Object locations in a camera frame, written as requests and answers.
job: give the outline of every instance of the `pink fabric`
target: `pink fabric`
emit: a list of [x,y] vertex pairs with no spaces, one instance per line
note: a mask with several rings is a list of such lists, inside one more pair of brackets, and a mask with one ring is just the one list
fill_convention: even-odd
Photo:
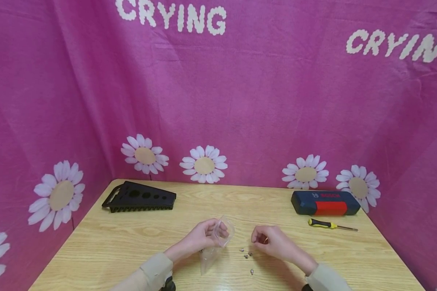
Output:
[[[0,1],[0,201],[21,209],[13,215],[23,224],[8,230],[12,210],[0,202],[11,244],[0,286],[29,261],[34,279],[71,231],[26,223],[32,188],[57,162],[84,168],[82,217],[111,177],[191,182],[194,168],[180,163],[198,146],[210,156],[211,145],[227,166],[214,183],[287,187],[289,164],[323,161],[317,189],[350,189],[349,175],[362,177],[374,223],[424,287],[437,288],[437,1],[43,3]],[[139,3],[144,15],[152,3],[155,27],[141,23]],[[159,3],[167,12],[176,4],[167,29]],[[202,33],[194,22],[188,31],[190,3],[198,15],[204,5]],[[138,134],[168,157],[158,174],[125,161],[127,137]],[[43,254],[24,254],[46,235]]]

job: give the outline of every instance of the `beige sleeve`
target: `beige sleeve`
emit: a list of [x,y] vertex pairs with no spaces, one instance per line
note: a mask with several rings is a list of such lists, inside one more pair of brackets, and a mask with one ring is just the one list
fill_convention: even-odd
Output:
[[324,264],[319,264],[306,281],[313,291],[352,291],[345,279]]
[[173,263],[164,253],[155,254],[111,291],[159,291],[172,269]]

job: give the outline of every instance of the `ziplock bag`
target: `ziplock bag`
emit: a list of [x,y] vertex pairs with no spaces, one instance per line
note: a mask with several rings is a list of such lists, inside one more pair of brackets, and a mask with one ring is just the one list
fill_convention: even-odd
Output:
[[[228,236],[225,237],[224,229],[228,232]],[[217,240],[220,247],[206,248],[200,253],[201,258],[201,275],[210,269],[215,260],[220,257],[222,249],[230,242],[231,238],[235,234],[235,228],[233,224],[227,219],[227,217],[222,216],[217,224],[215,224],[212,230],[212,239]]]

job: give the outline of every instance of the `hand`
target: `hand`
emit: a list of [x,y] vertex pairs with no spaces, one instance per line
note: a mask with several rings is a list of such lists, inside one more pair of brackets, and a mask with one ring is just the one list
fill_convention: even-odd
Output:
[[[212,236],[212,230],[219,222],[212,218],[200,222],[182,240],[172,245],[164,253],[175,263],[178,260],[187,258],[201,249],[210,247],[220,247],[219,241]],[[227,238],[228,232],[225,224],[220,224],[221,237]]]
[[299,248],[278,226],[256,226],[250,240],[260,251],[295,264],[307,276],[318,266],[314,258]]

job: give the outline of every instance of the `tan flower center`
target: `tan flower center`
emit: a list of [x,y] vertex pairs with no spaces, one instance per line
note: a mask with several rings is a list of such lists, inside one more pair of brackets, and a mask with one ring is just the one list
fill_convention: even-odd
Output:
[[304,167],[296,171],[295,178],[301,182],[309,182],[316,178],[316,169],[311,167]]
[[59,211],[63,209],[68,203],[70,203],[71,198],[74,194],[74,186],[70,181],[65,180],[53,188],[50,193],[49,204],[53,211]]
[[348,182],[348,185],[350,185],[351,192],[354,196],[356,196],[359,199],[366,198],[368,193],[367,184],[364,180],[358,177],[351,178],[351,180]]
[[134,157],[144,165],[155,163],[155,154],[148,148],[137,148],[134,152]]
[[213,170],[215,169],[215,164],[213,160],[206,156],[203,156],[194,163],[194,169],[199,174],[207,175],[213,172]]

